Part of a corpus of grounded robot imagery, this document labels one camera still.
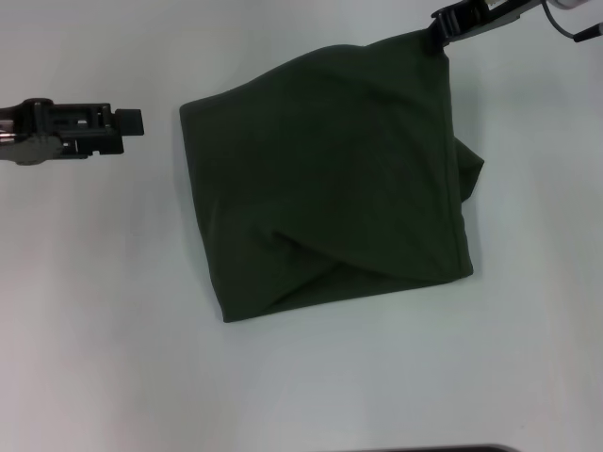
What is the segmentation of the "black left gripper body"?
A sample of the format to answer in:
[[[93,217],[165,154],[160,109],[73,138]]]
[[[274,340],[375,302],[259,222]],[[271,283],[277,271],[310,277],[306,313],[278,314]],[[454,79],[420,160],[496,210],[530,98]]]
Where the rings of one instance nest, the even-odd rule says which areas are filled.
[[[19,105],[0,108],[0,160],[20,166],[58,159],[62,140],[48,124],[50,99],[27,99]]]

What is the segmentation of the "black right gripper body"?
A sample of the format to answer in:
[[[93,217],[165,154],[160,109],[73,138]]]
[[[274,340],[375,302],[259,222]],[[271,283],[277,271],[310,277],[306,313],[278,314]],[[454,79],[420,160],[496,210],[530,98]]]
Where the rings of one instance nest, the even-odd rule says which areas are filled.
[[[511,24],[537,6],[538,0],[503,0],[492,8],[486,0],[461,0],[437,10],[432,18],[448,15],[449,23],[453,26],[452,43]]]

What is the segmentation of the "dark green FREE t-shirt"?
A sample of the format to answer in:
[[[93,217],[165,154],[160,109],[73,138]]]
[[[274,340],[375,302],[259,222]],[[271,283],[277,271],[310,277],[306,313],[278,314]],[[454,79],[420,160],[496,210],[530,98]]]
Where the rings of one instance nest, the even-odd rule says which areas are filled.
[[[225,322],[472,274],[462,205],[483,162],[428,30],[318,49],[180,121]]]

